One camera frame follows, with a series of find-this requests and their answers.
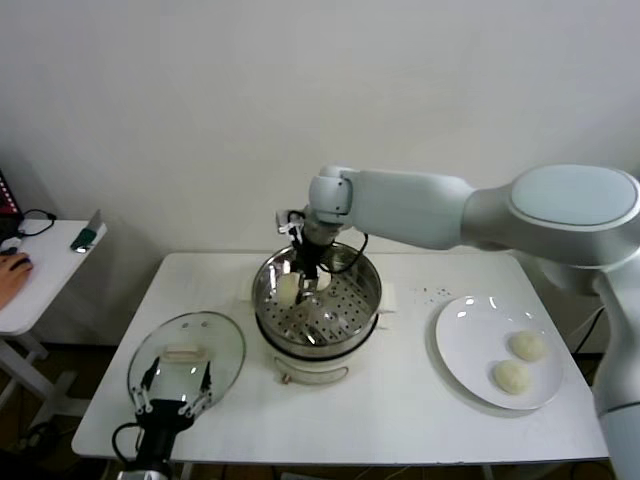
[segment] stainless steel steamer basket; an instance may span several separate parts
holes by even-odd
[[[334,243],[324,259],[332,271],[348,265],[358,252]],[[347,272],[332,274],[327,288],[299,305],[278,302],[278,279],[290,272],[296,252],[276,252],[253,281],[253,307],[265,339],[280,352],[300,360],[324,361],[360,347],[373,332],[382,296],[375,267],[364,255]]]

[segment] floor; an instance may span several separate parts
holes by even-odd
[[[74,397],[90,398],[95,392],[100,379],[107,369],[114,349],[110,348],[69,348],[49,347],[50,355],[44,361],[37,361],[36,367],[50,380],[55,380],[64,370],[76,370],[78,379],[71,388],[70,394]],[[592,375],[593,360],[585,360],[581,365],[584,372]],[[8,377],[0,371],[0,389],[4,388]],[[30,420],[39,408],[40,402],[28,391],[20,388],[0,411],[0,448],[15,451],[17,440],[28,430]],[[61,478],[76,478],[80,459],[71,450],[71,439],[74,428],[79,420],[73,418],[57,417],[54,420],[58,428],[58,434],[51,446],[43,452],[26,458],[26,461],[38,465],[50,472],[55,472]],[[508,472],[511,467],[500,466],[495,468],[496,480]],[[545,480],[610,480],[613,478],[608,472],[608,462],[581,463],[579,465],[566,464],[554,472],[548,474]],[[181,466],[176,466],[179,473]],[[285,472],[308,475],[311,477],[332,480],[386,480],[394,475],[395,480],[482,480],[480,467],[411,467],[400,472],[400,468],[371,468],[365,467],[315,467],[315,466],[252,466],[252,465],[196,465],[194,466],[193,480],[273,480],[282,478]],[[119,471],[116,462],[109,465],[109,473],[106,478],[113,480]],[[100,475],[93,477],[83,476],[83,480],[98,480]]]

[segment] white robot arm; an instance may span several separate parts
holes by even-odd
[[[607,168],[554,165],[475,190],[442,175],[327,167],[309,192],[304,230],[327,245],[343,226],[419,247],[517,249],[552,281],[598,294],[611,341],[594,386],[620,479],[640,472],[640,183]]]

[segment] person's hand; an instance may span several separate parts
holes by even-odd
[[[0,309],[13,300],[22,289],[31,270],[33,265],[26,253],[0,257]]]

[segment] white wall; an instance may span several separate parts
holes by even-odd
[[[274,210],[327,163],[479,187],[554,162],[638,172],[638,18],[632,0],[2,2],[0,166],[25,207],[110,226],[41,328],[117,341],[164,254],[274,249]],[[556,296],[569,330],[591,304]]]

